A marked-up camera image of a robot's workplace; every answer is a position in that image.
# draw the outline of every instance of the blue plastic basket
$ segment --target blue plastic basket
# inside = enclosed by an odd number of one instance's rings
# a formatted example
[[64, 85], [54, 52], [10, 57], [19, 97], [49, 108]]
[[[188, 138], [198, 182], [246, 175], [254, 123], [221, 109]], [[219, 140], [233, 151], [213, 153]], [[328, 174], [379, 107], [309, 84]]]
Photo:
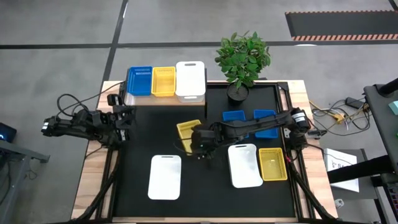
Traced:
[[223, 112], [223, 121], [245, 121], [244, 111], [225, 111]]
[[[272, 115], [275, 115], [274, 110], [254, 110], [254, 119], [265, 118], [267, 116], [272, 116]], [[277, 138], [278, 129], [272, 128], [264, 131], [258, 131], [254, 133], [254, 135], [256, 138], [267, 138], [267, 139]]]
[[131, 67], [127, 79], [127, 92], [134, 96], [149, 96], [152, 88], [152, 67]]

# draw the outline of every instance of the white plastic board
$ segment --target white plastic board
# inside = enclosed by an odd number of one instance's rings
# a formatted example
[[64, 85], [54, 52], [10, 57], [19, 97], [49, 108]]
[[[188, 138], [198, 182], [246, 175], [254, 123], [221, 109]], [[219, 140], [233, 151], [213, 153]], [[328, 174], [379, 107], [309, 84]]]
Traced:
[[148, 197], [175, 200], [180, 196], [181, 157], [156, 155], [150, 164]]
[[203, 62], [179, 62], [175, 66], [175, 94], [181, 102], [202, 101], [206, 93], [205, 64]]
[[256, 150], [253, 144], [239, 144], [228, 148], [229, 169], [232, 185], [236, 188], [258, 187], [263, 180], [257, 164]]

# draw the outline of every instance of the yellow basket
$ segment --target yellow basket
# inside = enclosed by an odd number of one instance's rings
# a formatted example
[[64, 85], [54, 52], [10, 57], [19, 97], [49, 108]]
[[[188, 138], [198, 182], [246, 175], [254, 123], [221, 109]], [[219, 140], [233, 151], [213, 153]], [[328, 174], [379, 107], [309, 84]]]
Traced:
[[281, 148], [259, 149], [259, 160], [264, 181], [287, 180], [284, 154]]
[[175, 67], [154, 67], [152, 71], [152, 94], [155, 96], [174, 96]]
[[[177, 124], [178, 135], [180, 136], [180, 139], [191, 138], [191, 135], [193, 132], [192, 128], [198, 124], [200, 124], [199, 120], [187, 121], [184, 123]], [[191, 142], [192, 142], [191, 139], [182, 141], [182, 144], [185, 148], [185, 152], [192, 153]]]

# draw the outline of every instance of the white bin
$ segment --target white bin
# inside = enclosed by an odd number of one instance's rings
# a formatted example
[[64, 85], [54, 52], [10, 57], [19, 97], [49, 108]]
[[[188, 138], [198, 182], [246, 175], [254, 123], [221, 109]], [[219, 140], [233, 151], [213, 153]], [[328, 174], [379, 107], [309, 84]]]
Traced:
[[179, 62], [176, 64], [175, 94], [181, 103], [202, 102], [206, 93], [205, 64], [203, 62]]

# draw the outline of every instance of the plant pot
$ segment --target plant pot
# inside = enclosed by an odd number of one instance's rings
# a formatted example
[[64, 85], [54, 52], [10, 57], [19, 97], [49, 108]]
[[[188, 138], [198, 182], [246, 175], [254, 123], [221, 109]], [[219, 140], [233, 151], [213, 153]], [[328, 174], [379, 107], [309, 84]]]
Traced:
[[236, 89], [235, 83], [231, 83], [226, 89], [226, 95], [231, 105], [240, 105], [249, 96], [249, 88], [242, 83], [241, 87]]

